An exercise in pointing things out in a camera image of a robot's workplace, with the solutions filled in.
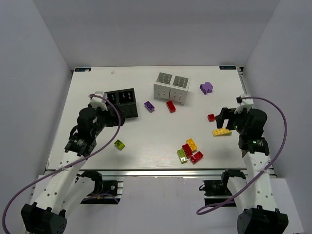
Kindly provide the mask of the small lime green lego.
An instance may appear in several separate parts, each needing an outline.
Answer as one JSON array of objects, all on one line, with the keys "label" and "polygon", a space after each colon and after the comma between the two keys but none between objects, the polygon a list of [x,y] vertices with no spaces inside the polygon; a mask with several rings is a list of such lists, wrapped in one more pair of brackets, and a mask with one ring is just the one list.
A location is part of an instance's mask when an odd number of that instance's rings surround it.
[{"label": "small lime green lego", "polygon": [[123,142],[121,142],[119,139],[117,139],[115,142],[114,142],[114,145],[121,151],[122,149],[125,148],[125,145]]}]

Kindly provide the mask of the small red square lego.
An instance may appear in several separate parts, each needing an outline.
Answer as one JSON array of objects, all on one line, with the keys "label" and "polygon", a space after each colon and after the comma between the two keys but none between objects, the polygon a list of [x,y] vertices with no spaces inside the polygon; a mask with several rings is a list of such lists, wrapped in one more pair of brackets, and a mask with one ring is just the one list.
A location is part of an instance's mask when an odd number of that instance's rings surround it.
[{"label": "small red square lego", "polygon": [[207,115],[207,119],[208,119],[209,122],[215,121],[215,116],[214,116],[214,114],[209,114],[209,115]]}]

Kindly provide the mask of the long lime green lego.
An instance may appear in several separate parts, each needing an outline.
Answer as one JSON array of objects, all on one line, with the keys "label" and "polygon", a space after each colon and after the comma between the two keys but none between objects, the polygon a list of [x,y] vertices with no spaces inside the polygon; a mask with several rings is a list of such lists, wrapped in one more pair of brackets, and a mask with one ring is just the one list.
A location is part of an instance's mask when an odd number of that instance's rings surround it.
[{"label": "long lime green lego", "polygon": [[186,154],[185,154],[183,149],[177,150],[177,155],[178,155],[178,157],[180,159],[180,162],[182,164],[188,162],[188,158],[187,158],[187,156],[186,156]]}]

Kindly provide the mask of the yellow lego plate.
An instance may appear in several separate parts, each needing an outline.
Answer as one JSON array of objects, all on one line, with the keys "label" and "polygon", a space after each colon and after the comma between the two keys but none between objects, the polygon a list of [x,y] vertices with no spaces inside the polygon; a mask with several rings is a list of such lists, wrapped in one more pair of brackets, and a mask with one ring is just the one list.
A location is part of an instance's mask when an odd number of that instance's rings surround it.
[{"label": "yellow lego plate", "polygon": [[221,128],[221,129],[212,130],[212,134],[214,137],[227,136],[227,135],[231,135],[232,131],[226,128]]}]

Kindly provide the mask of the long red lego brick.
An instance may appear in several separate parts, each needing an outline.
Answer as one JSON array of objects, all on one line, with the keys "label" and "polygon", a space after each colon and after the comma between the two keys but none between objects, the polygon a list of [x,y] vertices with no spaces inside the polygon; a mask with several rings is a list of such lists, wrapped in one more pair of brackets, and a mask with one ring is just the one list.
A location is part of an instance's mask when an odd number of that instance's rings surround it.
[{"label": "long red lego brick", "polygon": [[175,106],[174,106],[172,101],[166,102],[166,105],[167,105],[168,110],[169,110],[170,113],[174,113],[176,111],[176,108],[175,108]]}]

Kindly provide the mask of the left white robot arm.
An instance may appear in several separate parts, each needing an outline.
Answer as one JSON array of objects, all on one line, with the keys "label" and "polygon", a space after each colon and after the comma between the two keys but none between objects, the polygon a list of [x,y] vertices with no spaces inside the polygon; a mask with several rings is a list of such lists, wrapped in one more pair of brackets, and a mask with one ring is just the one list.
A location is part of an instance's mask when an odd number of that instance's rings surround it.
[{"label": "left white robot arm", "polygon": [[78,174],[90,155],[96,152],[96,138],[105,127],[120,128],[125,113],[116,105],[106,107],[89,104],[80,110],[77,124],[70,132],[59,168],[46,175],[50,179],[43,192],[32,204],[21,210],[26,231],[31,234],[62,234],[67,218],[87,196],[103,191],[102,176],[88,170]]}]

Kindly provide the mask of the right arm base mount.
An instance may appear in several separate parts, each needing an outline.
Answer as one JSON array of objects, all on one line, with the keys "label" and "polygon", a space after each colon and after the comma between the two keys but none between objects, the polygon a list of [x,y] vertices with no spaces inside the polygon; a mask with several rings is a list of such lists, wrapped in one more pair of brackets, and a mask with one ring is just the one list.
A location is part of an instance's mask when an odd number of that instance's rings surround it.
[{"label": "right arm base mount", "polygon": [[232,196],[227,188],[230,177],[238,177],[245,179],[242,171],[226,169],[220,180],[204,180],[203,184],[199,187],[199,191],[203,191],[205,198],[205,205],[221,203]]}]

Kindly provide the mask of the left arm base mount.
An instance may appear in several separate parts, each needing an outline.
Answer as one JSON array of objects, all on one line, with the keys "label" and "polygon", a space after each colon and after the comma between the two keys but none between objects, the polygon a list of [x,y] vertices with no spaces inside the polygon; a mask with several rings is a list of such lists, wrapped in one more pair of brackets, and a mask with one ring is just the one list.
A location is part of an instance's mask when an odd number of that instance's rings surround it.
[{"label": "left arm base mount", "polygon": [[82,174],[77,174],[75,183],[82,177],[90,178],[94,182],[94,190],[82,200],[81,204],[114,204],[120,202],[118,198],[118,181],[103,180],[102,174],[97,171],[88,170]]}]

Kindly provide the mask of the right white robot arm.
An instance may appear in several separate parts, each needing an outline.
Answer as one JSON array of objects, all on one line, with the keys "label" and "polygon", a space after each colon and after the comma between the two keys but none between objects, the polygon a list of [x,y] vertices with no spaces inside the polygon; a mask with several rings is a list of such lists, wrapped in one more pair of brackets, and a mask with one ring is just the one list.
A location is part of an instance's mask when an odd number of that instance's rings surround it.
[{"label": "right white robot arm", "polygon": [[222,108],[216,116],[217,128],[227,121],[227,130],[239,134],[238,146],[246,165],[247,175],[238,170],[226,170],[221,184],[234,197],[239,210],[237,232],[239,234],[282,234],[288,224],[288,216],[280,212],[273,196],[270,173],[270,151],[263,137],[267,114],[258,109]]}]

